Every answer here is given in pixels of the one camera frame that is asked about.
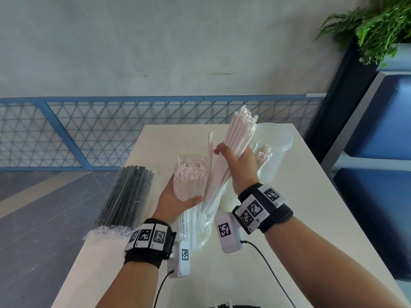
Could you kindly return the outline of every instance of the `forearm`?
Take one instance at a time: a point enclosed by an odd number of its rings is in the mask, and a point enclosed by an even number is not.
[[[126,263],[96,308],[151,308],[157,289],[158,269],[146,262]]]
[[[314,307],[405,307],[360,264],[297,218],[274,225],[265,237]]]

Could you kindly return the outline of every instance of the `potted plant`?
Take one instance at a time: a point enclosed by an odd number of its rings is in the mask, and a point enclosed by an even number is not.
[[[367,8],[331,14],[315,40],[325,34],[332,34],[342,49],[355,40],[360,61],[378,65],[387,55],[395,56],[398,43],[411,43],[411,0],[370,0]]]
[[[411,43],[411,0],[370,0],[366,8],[334,13],[316,40],[326,34],[347,51],[305,137],[319,162],[373,82],[379,64],[395,56],[398,43]]]

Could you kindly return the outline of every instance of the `blue railing frame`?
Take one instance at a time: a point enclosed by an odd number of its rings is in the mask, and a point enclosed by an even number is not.
[[[91,96],[91,97],[22,97],[0,98],[0,104],[29,103],[38,107],[44,118],[53,127],[81,167],[0,167],[0,171],[111,171],[120,167],[91,166],[75,141],[60,123],[47,103],[79,103],[79,102],[200,102],[200,101],[315,101],[323,97],[306,97],[305,95],[238,95],[238,96]]]

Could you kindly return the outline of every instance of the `bundle of black straws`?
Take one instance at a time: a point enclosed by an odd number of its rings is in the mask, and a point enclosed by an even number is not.
[[[144,166],[122,167],[93,229],[136,228],[153,178],[154,173]]]

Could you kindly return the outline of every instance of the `left hand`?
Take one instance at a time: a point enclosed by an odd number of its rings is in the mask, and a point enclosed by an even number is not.
[[[152,218],[166,222],[168,225],[171,225],[173,222],[175,222],[185,210],[195,207],[196,205],[203,202],[203,197],[201,195],[198,195],[187,201],[178,200],[173,190],[173,178],[174,175],[171,176],[167,186],[161,193],[157,208],[152,216]]]

